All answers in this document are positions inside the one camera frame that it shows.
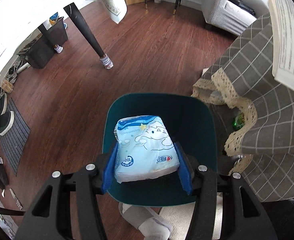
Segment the dark teal trash bin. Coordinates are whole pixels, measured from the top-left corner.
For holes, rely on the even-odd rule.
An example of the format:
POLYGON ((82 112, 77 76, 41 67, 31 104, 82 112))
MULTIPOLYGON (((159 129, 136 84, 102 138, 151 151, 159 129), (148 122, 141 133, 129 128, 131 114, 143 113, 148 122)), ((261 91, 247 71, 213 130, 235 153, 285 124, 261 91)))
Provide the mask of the dark teal trash bin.
MULTIPOLYGON (((114 128, 122 118, 157 115, 163 120, 170 137, 180 143, 184 153, 199 164, 217 170, 215 126, 208 107, 190 96, 136 93, 118 98, 107 113, 103 136, 103 153, 114 145, 114 128)), ((108 193, 118 202, 150 207, 189 204, 196 200, 182 188, 178 173, 157 179, 117 183, 112 181, 108 193)))

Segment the grey striped door mat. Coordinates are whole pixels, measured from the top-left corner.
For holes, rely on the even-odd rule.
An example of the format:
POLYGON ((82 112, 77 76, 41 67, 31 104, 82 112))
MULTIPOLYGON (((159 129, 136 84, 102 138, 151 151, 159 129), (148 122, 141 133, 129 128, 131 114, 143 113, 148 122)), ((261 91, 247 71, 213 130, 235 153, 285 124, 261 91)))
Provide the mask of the grey striped door mat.
POLYGON ((22 152, 31 129, 21 116, 12 98, 10 98, 7 107, 8 111, 14 113, 14 122, 11 129, 4 136, 0 136, 0 144, 9 166, 17 175, 22 152))

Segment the grey checked round tablecloth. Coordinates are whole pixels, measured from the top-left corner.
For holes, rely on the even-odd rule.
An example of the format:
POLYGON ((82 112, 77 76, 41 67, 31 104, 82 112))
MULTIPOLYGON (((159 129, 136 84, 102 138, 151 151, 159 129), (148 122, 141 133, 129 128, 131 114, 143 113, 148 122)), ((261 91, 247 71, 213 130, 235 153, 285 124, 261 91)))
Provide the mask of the grey checked round tablecloth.
POLYGON ((194 83, 216 125, 221 172, 240 173, 261 202, 294 198, 294 91, 272 75, 269 14, 257 18, 194 83))

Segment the grey slipper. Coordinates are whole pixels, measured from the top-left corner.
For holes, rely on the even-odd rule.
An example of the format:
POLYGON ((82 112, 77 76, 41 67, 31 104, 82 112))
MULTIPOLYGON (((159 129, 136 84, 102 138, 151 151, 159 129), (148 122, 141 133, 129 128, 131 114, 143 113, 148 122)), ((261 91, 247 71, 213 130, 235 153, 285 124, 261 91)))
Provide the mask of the grey slipper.
POLYGON ((144 239, 170 238, 172 225, 150 207, 119 202, 119 211, 125 221, 142 233, 144 239))

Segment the black storage box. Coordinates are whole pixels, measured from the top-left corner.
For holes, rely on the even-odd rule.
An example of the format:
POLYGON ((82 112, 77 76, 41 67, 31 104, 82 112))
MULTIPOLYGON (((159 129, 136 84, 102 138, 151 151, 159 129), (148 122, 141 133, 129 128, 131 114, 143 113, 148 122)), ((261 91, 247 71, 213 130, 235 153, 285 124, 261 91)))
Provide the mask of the black storage box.
MULTIPOLYGON (((56 44, 62 46, 67 40, 67 32, 64 27, 63 17, 59 17, 57 23, 50 27, 47 32, 56 44)), ((55 55, 56 51, 49 40, 43 36, 37 36, 31 42, 26 44, 18 55, 26 60, 33 68, 42 69, 55 55)))

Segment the light blue tissue pack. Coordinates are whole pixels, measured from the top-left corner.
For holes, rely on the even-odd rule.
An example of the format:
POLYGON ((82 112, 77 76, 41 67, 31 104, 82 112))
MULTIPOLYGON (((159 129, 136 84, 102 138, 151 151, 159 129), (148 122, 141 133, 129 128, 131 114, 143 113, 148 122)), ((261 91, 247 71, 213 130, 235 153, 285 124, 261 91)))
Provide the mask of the light blue tissue pack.
POLYGON ((180 166, 174 143, 159 116, 120 119, 114 135, 118 142, 114 175, 119 184, 156 179, 180 166))

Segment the black dining table leg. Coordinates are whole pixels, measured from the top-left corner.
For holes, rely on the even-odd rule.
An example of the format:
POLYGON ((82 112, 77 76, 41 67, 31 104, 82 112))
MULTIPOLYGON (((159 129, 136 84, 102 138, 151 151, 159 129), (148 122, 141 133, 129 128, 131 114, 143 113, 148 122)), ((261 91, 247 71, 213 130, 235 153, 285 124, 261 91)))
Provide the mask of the black dining table leg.
POLYGON ((71 3, 64 7, 64 11, 67 13, 73 24, 77 27, 86 41, 91 45, 94 51, 100 58, 101 63, 106 69, 113 68, 113 62, 107 54, 104 53, 94 34, 91 32, 89 25, 84 19, 83 15, 79 11, 75 3, 71 3))

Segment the black white sneaker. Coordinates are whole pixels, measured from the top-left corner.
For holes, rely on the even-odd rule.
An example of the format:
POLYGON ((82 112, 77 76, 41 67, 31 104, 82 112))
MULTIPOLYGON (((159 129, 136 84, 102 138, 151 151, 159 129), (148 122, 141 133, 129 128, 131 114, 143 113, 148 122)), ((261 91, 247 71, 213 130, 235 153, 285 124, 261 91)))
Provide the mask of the black white sneaker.
POLYGON ((0 116, 0 135, 4 136, 14 124, 14 112, 6 111, 3 115, 0 116))

